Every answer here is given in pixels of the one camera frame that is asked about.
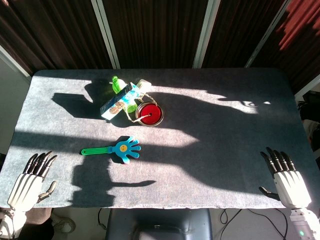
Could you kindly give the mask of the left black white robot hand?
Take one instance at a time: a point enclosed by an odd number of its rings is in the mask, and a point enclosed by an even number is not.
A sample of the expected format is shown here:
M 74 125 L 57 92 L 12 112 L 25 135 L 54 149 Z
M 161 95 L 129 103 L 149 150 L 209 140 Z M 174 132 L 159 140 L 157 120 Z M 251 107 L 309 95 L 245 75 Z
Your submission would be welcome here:
M 54 192 L 57 186 L 56 181 L 51 183 L 47 191 L 41 192 L 43 182 L 57 158 L 56 155 L 51 154 L 51 151 L 35 153 L 27 161 L 7 200 L 12 211 L 27 212 Z

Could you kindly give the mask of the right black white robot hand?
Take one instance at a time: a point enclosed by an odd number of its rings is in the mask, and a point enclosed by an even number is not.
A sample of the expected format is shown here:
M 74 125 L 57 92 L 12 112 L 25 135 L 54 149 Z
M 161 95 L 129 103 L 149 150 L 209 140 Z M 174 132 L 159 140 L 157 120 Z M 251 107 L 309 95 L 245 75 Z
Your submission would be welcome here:
M 288 209 L 307 208 L 312 202 L 303 177 L 297 171 L 291 157 L 283 151 L 266 148 L 260 155 L 267 164 L 277 192 L 260 186 L 260 192 L 268 198 L 280 201 Z

